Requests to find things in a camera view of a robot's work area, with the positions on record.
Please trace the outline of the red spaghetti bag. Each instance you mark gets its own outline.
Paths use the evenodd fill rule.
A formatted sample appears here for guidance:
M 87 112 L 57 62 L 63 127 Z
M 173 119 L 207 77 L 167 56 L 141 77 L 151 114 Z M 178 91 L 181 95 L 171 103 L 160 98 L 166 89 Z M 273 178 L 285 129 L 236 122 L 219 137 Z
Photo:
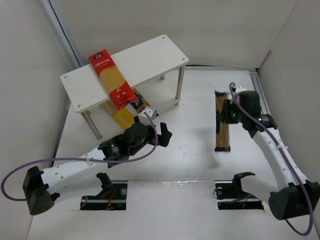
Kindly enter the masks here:
M 138 100 L 106 49 L 90 55 L 88 60 L 118 111 Z

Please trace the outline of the yellow-ended spaghetti bag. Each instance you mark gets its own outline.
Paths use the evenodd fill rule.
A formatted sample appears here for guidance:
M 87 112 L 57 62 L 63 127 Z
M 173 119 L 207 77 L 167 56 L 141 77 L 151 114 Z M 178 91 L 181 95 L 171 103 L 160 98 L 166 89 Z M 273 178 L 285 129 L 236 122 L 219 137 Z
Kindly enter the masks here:
M 134 116 L 126 108 L 118 110 L 111 100 L 107 100 L 99 106 L 124 130 L 130 128 L 135 123 Z

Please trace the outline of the blue-label spaghetti bag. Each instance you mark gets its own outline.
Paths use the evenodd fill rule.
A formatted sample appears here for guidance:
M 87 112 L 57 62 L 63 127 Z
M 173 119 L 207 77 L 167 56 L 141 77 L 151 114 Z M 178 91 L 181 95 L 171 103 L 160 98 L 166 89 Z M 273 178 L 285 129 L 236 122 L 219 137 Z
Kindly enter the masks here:
M 136 88 L 133 88 L 132 91 L 137 97 L 137 100 L 131 102 L 130 104 L 138 114 L 142 112 L 146 107 L 151 107 L 151 105 L 147 102 L 147 100 L 140 94 L 140 92 Z

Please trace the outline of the dark-ended spaghetti bag with barcode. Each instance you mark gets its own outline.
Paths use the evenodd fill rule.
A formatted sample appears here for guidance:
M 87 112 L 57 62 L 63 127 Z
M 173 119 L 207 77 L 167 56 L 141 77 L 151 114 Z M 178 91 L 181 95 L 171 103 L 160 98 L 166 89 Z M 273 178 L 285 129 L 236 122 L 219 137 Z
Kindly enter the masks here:
M 221 112 L 223 110 L 224 101 L 227 100 L 227 94 L 225 92 L 215 91 L 215 116 L 216 116 L 216 128 L 215 128 L 215 152 L 230 152 L 230 135 L 229 125 L 221 122 Z

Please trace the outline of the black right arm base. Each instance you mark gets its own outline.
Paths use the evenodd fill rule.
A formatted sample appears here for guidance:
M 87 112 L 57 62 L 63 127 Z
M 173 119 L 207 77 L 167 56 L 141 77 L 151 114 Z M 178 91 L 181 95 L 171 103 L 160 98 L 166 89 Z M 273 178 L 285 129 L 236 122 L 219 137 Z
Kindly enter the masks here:
M 216 180 L 212 193 L 217 200 L 218 210 L 264 210 L 261 200 L 243 191 L 241 179 L 254 176 L 252 172 L 237 173 L 232 180 Z

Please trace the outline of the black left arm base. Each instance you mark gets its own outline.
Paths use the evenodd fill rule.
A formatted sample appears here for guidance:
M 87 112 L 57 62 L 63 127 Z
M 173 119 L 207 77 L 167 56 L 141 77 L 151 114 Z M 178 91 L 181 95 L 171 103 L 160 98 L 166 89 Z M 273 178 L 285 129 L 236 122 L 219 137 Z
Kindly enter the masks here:
M 112 183 L 114 190 L 107 196 L 83 196 L 80 202 L 81 211 L 125 211 L 127 208 L 128 183 Z

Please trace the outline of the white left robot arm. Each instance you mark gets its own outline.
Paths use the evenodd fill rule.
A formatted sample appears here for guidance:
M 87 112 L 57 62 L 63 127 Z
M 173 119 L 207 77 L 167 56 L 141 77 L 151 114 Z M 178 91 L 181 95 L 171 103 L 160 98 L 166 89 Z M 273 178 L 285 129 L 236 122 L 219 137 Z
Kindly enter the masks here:
M 45 169 L 30 168 L 22 189 L 32 216 L 50 210 L 55 204 L 78 196 L 110 199 L 115 195 L 107 169 L 119 165 L 144 146 L 167 147 L 173 134 L 166 123 L 160 123 L 160 134 L 151 125 L 134 123 L 124 133 L 101 143 L 96 151 L 103 153 L 102 162 L 95 162 L 92 153 L 83 160 L 69 161 Z

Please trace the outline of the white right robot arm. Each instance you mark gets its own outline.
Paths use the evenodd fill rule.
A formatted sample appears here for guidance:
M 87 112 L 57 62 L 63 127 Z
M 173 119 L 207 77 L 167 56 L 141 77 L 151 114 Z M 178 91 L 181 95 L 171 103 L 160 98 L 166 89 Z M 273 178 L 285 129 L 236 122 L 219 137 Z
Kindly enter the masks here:
M 248 193 L 266 202 L 277 220 L 311 215 L 320 199 L 320 185 L 311 182 L 295 164 L 276 122 L 271 115 L 261 113 L 259 94 L 232 91 L 224 101 L 221 121 L 242 124 L 261 149 L 276 180 L 271 184 L 250 171 L 237 173 L 232 180 L 237 194 Z

